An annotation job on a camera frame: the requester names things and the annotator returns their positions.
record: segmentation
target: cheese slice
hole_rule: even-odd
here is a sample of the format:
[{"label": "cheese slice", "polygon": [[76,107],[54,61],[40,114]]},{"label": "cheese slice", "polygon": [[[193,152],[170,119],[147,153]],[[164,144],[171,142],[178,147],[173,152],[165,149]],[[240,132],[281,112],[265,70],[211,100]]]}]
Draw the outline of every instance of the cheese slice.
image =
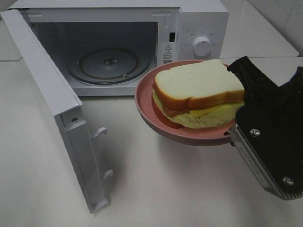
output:
[{"label": "cheese slice", "polygon": [[223,105],[224,105],[224,103],[220,103],[220,104],[213,105],[213,106],[203,108],[203,109],[199,109],[199,110],[190,110],[189,112],[195,117],[200,117],[200,116],[203,116],[204,114],[207,114],[207,113],[211,112],[212,110],[215,110],[215,109],[217,109],[217,108],[219,108]]}]

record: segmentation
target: open microwave door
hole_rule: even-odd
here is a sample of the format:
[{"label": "open microwave door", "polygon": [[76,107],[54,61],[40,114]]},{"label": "open microwave door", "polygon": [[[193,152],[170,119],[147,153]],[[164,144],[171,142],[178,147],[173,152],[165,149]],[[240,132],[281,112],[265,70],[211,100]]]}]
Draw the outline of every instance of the open microwave door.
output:
[{"label": "open microwave door", "polygon": [[1,16],[24,70],[31,75],[32,90],[41,103],[41,110],[47,120],[52,121],[52,129],[60,132],[89,211],[93,213],[110,203],[104,186],[112,171],[105,170],[104,164],[96,160],[91,142],[98,135],[105,134],[106,129],[89,133],[81,112],[82,102],[20,12],[9,10],[2,12]]}]

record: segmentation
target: bread crust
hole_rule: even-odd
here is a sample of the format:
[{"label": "bread crust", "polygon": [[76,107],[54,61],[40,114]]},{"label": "bread crust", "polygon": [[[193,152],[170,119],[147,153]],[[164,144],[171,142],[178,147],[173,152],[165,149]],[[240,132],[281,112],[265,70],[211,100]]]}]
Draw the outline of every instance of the bread crust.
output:
[{"label": "bread crust", "polygon": [[186,99],[176,99],[170,97],[165,92],[160,90],[156,82],[154,82],[153,88],[156,92],[158,99],[161,101],[163,106],[178,111],[183,111],[188,109],[191,110],[202,109],[205,107],[209,107],[224,102],[236,102],[236,101],[242,101],[244,99],[244,90],[226,91],[214,96],[202,97],[202,98],[190,97]]}]

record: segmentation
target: wall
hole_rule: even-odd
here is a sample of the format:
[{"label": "wall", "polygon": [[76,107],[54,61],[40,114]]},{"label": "wall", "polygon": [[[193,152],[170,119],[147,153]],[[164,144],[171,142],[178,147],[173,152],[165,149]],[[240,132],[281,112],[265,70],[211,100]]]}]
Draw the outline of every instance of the wall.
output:
[{"label": "wall", "polygon": [[303,56],[303,0],[248,0]]}]

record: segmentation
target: bread slice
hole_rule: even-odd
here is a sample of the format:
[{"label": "bread slice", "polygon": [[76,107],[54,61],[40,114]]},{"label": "bread slice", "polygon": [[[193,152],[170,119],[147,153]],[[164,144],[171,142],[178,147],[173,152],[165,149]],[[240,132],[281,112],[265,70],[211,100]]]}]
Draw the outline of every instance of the bread slice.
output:
[{"label": "bread slice", "polygon": [[243,100],[244,88],[219,59],[159,72],[153,86],[162,105],[171,110],[195,110]]}]

